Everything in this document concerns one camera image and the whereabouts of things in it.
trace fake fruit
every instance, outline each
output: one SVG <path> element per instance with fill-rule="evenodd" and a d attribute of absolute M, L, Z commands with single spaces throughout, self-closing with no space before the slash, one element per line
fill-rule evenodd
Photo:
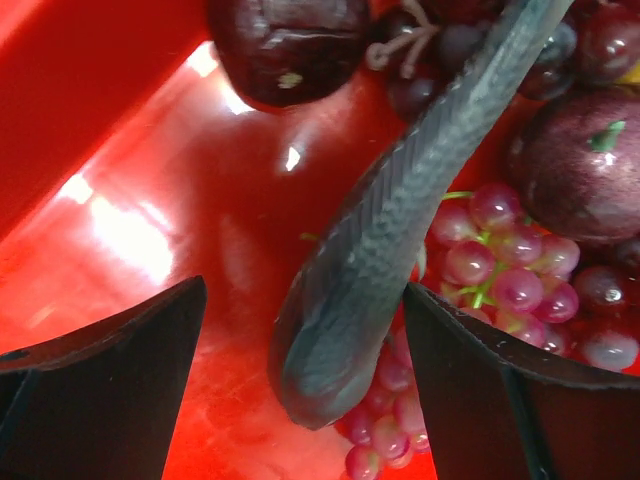
<path fill-rule="evenodd" d="M 530 215 L 576 241 L 640 232 L 640 95 L 608 87 L 545 105 L 511 147 L 509 172 Z"/>
<path fill-rule="evenodd" d="M 208 24 L 233 88 L 276 107 L 321 99 L 359 65 L 367 0 L 209 1 Z"/>

